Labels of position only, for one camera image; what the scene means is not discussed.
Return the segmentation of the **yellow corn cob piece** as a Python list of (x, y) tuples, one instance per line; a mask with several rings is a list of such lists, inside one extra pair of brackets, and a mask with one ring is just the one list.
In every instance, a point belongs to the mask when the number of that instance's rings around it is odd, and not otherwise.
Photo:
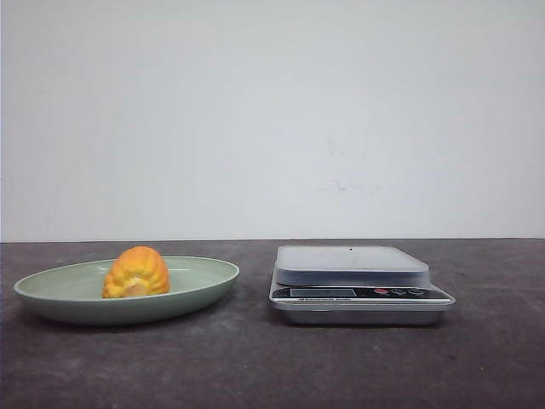
[(169, 269), (162, 256), (148, 246), (124, 251), (103, 281), (103, 298), (143, 297), (167, 293)]

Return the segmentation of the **silver digital kitchen scale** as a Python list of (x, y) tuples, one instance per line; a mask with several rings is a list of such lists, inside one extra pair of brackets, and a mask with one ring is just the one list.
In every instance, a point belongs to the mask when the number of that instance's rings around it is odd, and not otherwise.
[(425, 262), (376, 245), (280, 246), (269, 300), (297, 325), (431, 325), (456, 303)]

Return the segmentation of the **green oval plate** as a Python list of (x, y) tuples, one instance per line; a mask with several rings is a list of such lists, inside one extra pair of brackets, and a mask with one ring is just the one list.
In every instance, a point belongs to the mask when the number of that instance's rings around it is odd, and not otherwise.
[(51, 268), (20, 279), (14, 292), (23, 306), (47, 320), (74, 325), (132, 325), (166, 320), (207, 308), (233, 287), (239, 267), (199, 256), (167, 256), (169, 292), (104, 298), (111, 260)]

